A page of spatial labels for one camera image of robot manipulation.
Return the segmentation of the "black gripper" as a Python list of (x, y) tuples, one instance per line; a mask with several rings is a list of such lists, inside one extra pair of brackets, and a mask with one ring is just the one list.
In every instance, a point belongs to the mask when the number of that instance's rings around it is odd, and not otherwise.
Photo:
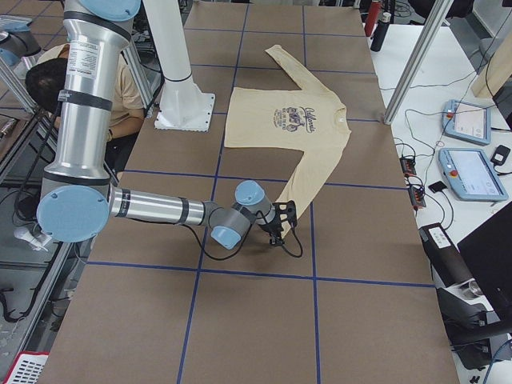
[(260, 228), (270, 235), (269, 243), (272, 246), (282, 245), (282, 222), (279, 218), (274, 218), (271, 222), (264, 222)]

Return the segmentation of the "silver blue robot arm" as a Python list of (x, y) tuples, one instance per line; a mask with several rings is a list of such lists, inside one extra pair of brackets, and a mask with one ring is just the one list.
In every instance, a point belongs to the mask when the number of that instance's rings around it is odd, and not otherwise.
[(58, 96), (61, 123), (54, 161), (44, 171), (37, 220), (62, 242), (97, 235), (111, 217), (140, 222), (204, 226), (232, 249), (253, 225), (282, 243), (277, 205), (254, 181), (235, 191), (231, 208), (115, 186), (104, 169), (107, 131), (120, 53), (131, 41), (134, 16), (146, 12), (161, 64), (164, 88), (159, 129), (205, 131), (214, 96), (192, 78), (178, 5), (172, 1), (68, 1), (64, 25), (70, 38), (66, 80)]

